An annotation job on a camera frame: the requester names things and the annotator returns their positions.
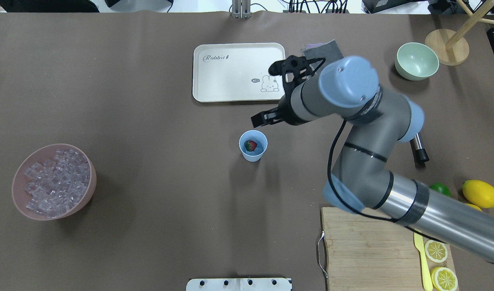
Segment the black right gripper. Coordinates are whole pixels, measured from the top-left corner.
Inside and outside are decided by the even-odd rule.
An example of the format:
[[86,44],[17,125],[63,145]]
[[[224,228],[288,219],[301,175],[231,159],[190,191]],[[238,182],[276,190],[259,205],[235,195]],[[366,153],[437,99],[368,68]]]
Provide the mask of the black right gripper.
[[277,107],[251,116],[253,127],[256,129],[281,122],[298,126],[318,118],[304,105],[301,91],[308,78],[313,77],[325,61],[322,57],[307,59],[305,56],[295,55],[275,61],[268,72],[271,77],[282,77],[284,95]]

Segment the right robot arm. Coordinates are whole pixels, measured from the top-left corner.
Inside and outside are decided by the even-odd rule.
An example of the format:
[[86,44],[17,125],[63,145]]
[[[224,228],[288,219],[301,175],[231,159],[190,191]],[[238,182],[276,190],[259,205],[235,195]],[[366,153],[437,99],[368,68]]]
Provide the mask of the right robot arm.
[[275,61],[272,76],[293,74],[284,82],[278,107],[252,117],[253,127],[286,122],[305,124],[338,114],[340,127],[352,124],[336,163],[327,162],[323,192],[332,205],[362,215],[368,207],[385,214],[372,219],[400,225],[424,238],[474,253],[494,265],[494,217],[449,198],[424,183],[384,167],[396,143],[411,140],[423,126],[424,113],[408,97],[382,88],[371,63],[349,56],[327,64],[325,58],[290,56]]

